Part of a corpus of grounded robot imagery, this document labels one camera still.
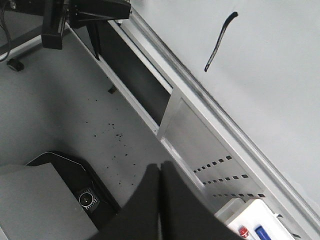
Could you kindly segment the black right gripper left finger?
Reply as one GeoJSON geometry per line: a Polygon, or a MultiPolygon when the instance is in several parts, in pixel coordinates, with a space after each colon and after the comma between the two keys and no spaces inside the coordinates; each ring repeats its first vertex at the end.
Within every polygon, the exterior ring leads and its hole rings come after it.
{"type": "Polygon", "coordinates": [[[157,240],[159,238],[160,170],[149,164],[134,193],[92,240],[157,240]]]}

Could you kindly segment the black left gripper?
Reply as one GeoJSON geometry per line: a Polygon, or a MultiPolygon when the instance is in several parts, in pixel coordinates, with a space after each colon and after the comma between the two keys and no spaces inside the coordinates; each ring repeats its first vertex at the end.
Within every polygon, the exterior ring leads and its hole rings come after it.
{"type": "Polygon", "coordinates": [[[46,0],[41,30],[42,46],[63,48],[63,32],[68,23],[73,29],[97,21],[128,19],[131,4],[126,0],[46,0]]]}

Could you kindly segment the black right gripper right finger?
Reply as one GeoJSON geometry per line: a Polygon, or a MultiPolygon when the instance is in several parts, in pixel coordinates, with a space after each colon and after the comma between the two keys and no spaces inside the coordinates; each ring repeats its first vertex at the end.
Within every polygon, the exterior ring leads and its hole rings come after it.
{"type": "Polygon", "coordinates": [[[160,220],[164,240],[240,240],[195,196],[174,164],[160,170],[160,220]]]}

